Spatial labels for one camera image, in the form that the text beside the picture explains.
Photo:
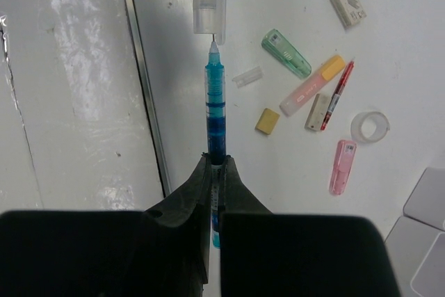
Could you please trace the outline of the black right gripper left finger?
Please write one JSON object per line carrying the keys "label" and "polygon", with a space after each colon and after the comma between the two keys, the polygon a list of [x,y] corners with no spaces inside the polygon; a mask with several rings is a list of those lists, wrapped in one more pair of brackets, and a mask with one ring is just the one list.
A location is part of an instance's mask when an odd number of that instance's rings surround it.
{"label": "black right gripper left finger", "polygon": [[201,296],[209,280],[211,164],[144,211],[1,215],[2,296]]}

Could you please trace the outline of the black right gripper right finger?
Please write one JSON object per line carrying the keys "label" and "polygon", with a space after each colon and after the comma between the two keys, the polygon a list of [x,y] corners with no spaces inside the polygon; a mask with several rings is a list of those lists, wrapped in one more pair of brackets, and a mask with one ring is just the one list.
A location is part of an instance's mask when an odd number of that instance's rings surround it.
{"label": "black right gripper right finger", "polygon": [[223,296],[399,296],[385,243],[358,216],[274,214],[231,157],[219,190]]}

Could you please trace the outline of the clear plastic pen cap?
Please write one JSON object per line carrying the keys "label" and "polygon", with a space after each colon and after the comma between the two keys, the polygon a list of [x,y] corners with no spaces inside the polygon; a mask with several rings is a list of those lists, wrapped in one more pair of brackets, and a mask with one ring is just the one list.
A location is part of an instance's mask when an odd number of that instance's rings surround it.
{"label": "clear plastic pen cap", "polygon": [[227,0],[193,0],[193,30],[195,34],[214,35],[218,45],[224,45]]}

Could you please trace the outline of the blue gel pen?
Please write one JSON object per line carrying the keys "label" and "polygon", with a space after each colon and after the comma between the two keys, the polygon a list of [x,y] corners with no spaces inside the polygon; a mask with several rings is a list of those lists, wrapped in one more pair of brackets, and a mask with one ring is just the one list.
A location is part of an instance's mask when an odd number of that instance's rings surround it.
{"label": "blue gel pen", "polygon": [[211,190],[211,238],[213,246],[220,247],[218,226],[218,190],[222,182],[223,163],[226,157],[225,67],[220,62],[216,41],[209,48],[208,63],[204,69],[207,153],[212,168]]}

